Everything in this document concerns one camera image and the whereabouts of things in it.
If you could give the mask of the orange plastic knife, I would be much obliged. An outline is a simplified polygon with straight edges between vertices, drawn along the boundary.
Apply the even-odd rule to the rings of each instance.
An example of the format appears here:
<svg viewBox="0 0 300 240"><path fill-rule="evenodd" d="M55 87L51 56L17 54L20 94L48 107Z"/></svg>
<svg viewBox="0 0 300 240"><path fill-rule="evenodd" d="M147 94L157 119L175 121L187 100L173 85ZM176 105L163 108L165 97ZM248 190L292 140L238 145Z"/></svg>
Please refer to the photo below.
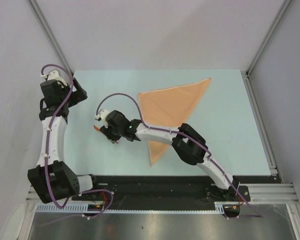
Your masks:
<svg viewBox="0 0 300 240"><path fill-rule="evenodd" d="M94 128L96 131L100 132L100 129L99 129L96 125L93 125L93 128Z"/></svg>

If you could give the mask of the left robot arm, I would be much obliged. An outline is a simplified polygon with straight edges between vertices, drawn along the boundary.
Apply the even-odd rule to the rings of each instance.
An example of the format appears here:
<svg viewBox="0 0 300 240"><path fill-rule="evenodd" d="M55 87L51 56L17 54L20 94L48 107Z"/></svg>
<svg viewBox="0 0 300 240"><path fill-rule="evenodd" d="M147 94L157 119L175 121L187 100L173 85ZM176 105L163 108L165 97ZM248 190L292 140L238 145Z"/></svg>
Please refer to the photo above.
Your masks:
<svg viewBox="0 0 300 240"><path fill-rule="evenodd" d="M90 200L97 199L101 188L93 183L93 176L76 175L64 158L69 108L86 100L86 91L75 78L69 84L60 79L49 79L41 83L40 88L43 93L39 105L42 145L36 167L27 172L29 182L44 204L81 193Z"/></svg>

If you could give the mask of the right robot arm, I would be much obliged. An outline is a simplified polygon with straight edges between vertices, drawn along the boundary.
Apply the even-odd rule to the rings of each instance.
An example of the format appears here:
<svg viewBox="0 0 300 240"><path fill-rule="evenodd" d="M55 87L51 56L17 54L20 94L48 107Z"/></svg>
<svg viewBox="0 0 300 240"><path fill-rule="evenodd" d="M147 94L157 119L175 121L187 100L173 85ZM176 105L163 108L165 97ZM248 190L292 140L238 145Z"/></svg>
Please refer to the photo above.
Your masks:
<svg viewBox="0 0 300 240"><path fill-rule="evenodd" d="M202 169L225 200L232 201L238 196L239 180L217 163L206 140L189 124L183 123L180 127L150 125L143 119L128 120L117 110L105 109L100 110L95 119L102 122L100 132L112 143L125 138L130 142L153 141L171 146L183 162Z"/></svg>

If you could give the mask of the orange cloth napkin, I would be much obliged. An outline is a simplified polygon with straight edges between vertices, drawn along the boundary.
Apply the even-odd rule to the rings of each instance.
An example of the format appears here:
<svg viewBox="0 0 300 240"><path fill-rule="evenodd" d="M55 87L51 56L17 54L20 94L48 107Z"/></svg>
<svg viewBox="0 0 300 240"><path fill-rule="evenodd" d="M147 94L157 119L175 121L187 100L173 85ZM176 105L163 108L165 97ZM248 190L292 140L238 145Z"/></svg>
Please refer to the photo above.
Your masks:
<svg viewBox="0 0 300 240"><path fill-rule="evenodd" d="M210 82L211 79L206 78L186 85L138 93L143 120L150 125L180 127L192 114Z"/></svg>

